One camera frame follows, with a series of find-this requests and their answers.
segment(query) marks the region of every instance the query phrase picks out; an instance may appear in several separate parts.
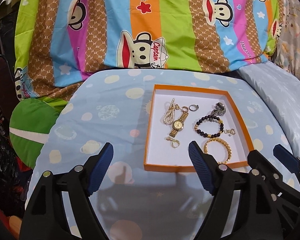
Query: orange box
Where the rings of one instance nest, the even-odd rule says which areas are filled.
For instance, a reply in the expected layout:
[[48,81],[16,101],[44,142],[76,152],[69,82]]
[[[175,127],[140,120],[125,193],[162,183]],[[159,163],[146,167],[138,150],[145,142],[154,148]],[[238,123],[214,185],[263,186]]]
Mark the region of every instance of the orange box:
[[[180,141],[180,146],[176,149],[172,148],[165,137],[169,136],[171,125],[163,124],[162,119],[169,108],[172,98],[180,107],[189,106],[191,104],[199,105],[199,109],[195,112],[189,111],[189,115],[185,120],[183,130],[179,131],[175,139]],[[226,107],[224,116],[220,116],[226,129],[234,128],[236,134],[229,137],[222,133],[220,138],[225,140],[231,147],[232,157],[227,166],[234,169],[248,166],[247,155],[254,150],[251,137],[244,121],[240,115],[238,108],[227,91],[172,86],[172,85],[154,85],[151,111],[146,139],[146,151],[144,157],[144,168],[146,171],[160,172],[195,172],[188,154],[188,145],[195,140],[201,148],[208,138],[203,138],[194,131],[194,125],[202,116],[206,116],[214,109],[217,102],[222,102]],[[182,113],[175,111],[175,120]],[[202,123],[199,127],[206,133],[213,134],[218,130],[218,126],[214,122]],[[212,154],[217,161],[220,158],[227,157],[225,147],[218,142],[208,144],[208,153]]]

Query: polka dot fabric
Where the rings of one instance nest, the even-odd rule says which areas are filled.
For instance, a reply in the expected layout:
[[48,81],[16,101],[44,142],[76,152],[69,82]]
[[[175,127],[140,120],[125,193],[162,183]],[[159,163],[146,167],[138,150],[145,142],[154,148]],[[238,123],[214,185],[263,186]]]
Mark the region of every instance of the polka dot fabric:
[[[110,142],[114,146],[113,161],[100,189],[90,197],[108,237],[191,239],[208,211],[212,196],[202,188],[196,173],[144,170],[154,84],[227,90],[244,118],[254,147],[283,174],[285,182],[299,187],[295,177],[272,155],[276,144],[291,151],[282,129],[245,81],[181,70],[121,69],[95,73],[75,92],[37,159],[28,197],[45,170],[54,174],[68,172]],[[69,226],[79,235],[71,205],[65,194],[64,197]],[[234,214],[235,211],[230,213],[229,223],[233,222]]]

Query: blue gripper pad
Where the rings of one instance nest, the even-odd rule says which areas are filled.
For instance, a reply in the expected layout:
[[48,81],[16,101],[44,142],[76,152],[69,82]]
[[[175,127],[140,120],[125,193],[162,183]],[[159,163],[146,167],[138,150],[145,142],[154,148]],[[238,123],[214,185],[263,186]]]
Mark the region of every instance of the blue gripper pad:
[[273,148],[273,155],[276,157],[291,173],[299,172],[299,161],[281,144]]
[[201,156],[201,149],[197,148],[194,144],[195,142],[191,142],[189,144],[188,152],[189,157],[191,159],[191,162],[195,168],[195,171],[198,174],[198,177],[201,181],[201,184],[203,188],[210,192],[210,194],[213,194],[215,187],[212,182],[212,173],[206,164],[206,162],[203,160]]
[[112,144],[106,143],[100,151],[99,155],[101,156],[97,164],[94,166],[89,177],[89,184],[87,188],[89,196],[91,196],[94,192],[96,192],[99,189],[101,182],[103,181],[103,178],[105,177],[106,172],[110,166],[110,163],[113,158]]

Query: blue stripe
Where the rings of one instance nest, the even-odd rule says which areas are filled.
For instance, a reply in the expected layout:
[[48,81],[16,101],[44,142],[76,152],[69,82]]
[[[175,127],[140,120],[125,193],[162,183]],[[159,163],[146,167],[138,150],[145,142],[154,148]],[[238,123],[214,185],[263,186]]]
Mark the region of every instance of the blue stripe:
[[268,58],[264,54],[261,54],[260,58],[261,58],[261,62],[267,62],[268,61]]
[[105,0],[107,15],[107,52],[105,65],[117,66],[117,48],[123,30],[132,33],[130,0]]
[[[80,70],[74,58],[73,49],[67,31],[67,15],[72,0],[60,0],[58,12],[53,28],[50,56],[52,58],[54,82],[56,87],[66,87],[68,85],[82,81]],[[60,66],[67,65],[71,69],[61,74]]]
[[[233,13],[234,13],[233,0],[228,0],[228,4],[233,9]],[[233,15],[233,18],[230,22],[229,27],[224,27],[218,20],[215,23],[217,33],[220,37],[220,47],[223,50],[224,56],[230,62],[230,65],[229,65],[230,70],[235,70],[241,66],[247,65],[247,63],[245,61],[239,61],[239,60],[243,60],[245,58],[242,55],[242,53],[237,49],[238,39],[237,39],[237,36],[236,36],[236,34],[234,32],[234,28],[233,28],[234,17],[235,17],[235,15]],[[226,45],[226,43],[224,41],[224,38],[226,36],[232,40],[233,45],[231,45],[231,44]]]
[[[254,0],[253,4],[253,16],[256,22],[256,28],[258,31],[258,39],[261,50],[264,51],[266,48],[266,44],[268,41],[268,14],[266,9],[266,4],[264,2],[260,2],[259,0]],[[262,12],[265,16],[264,19],[259,17],[257,13]]]

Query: gold watch band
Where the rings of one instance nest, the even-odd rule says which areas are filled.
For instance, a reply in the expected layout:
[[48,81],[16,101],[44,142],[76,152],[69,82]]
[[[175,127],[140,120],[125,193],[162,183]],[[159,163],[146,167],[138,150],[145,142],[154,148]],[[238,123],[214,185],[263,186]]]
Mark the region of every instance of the gold watch band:
[[177,135],[177,133],[178,133],[177,129],[172,129],[172,131],[169,133],[169,135],[174,138]]
[[[189,114],[188,112],[183,112],[182,115],[180,116],[180,118],[177,121],[184,122],[186,120],[188,114]],[[177,133],[178,133],[178,130],[174,128],[169,133],[169,135],[174,138],[177,135]]]
[[188,112],[183,112],[183,114],[180,116],[179,120],[181,120],[182,122],[184,122],[188,116]]

